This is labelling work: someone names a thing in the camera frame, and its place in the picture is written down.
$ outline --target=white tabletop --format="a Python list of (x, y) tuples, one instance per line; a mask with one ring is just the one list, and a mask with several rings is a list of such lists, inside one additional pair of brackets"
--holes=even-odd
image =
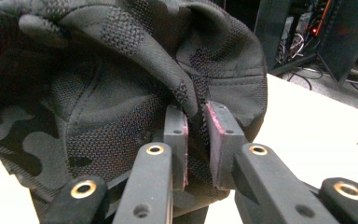
[[(255, 143), (272, 148), (300, 180), (358, 183), (358, 109), (268, 76), (268, 110)], [(210, 206), (206, 224), (241, 223), (234, 192)]]

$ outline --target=screw hole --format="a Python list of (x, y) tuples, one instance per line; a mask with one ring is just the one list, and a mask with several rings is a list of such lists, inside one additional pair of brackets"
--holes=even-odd
[(164, 151), (164, 147), (160, 147), (160, 146), (152, 146), (152, 147), (149, 147), (146, 152), (150, 155), (159, 155), (161, 154), (162, 152)]
[(159, 148), (158, 147), (152, 147), (150, 148), (151, 152), (159, 152)]
[(315, 216), (315, 213), (312, 211), (312, 209), (308, 208), (306, 205), (301, 205), (301, 204), (296, 205), (296, 210), (302, 217)]
[(133, 215), (138, 218), (145, 218), (149, 215), (150, 209), (147, 204), (139, 204), (133, 209)]
[(358, 201), (358, 188), (355, 186), (338, 182), (334, 185), (334, 189), (342, 196)]
[(77, 183), (71, 190), (71, 196), (76, 199), (89, 197), (97, 189), (97, 185), (91, 180)]
[(250, 150), (258, 156), (264, 156), (267, 155), (267, 153), (269, 153), (265, 148), (261, 147), (261, 146), (251, 146)]
[(91, 187), (89, 185), (84, 185), (84, 186), (80, 186), (80, 188), (77, 189), (77, 192), (85, 193), (90, 189), (91, 189)]

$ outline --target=black fabric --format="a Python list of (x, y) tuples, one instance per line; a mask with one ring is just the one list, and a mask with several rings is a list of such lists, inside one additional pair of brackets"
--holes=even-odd
[(228, 194), (212, 186), (204, 104), (252, 141), (266, 71), (255, 36), (206, 0), (0, 0), (0, 158), (41, 217), (70, 179), (129, 171), (176, 103), (190, 122), (179, 216)]

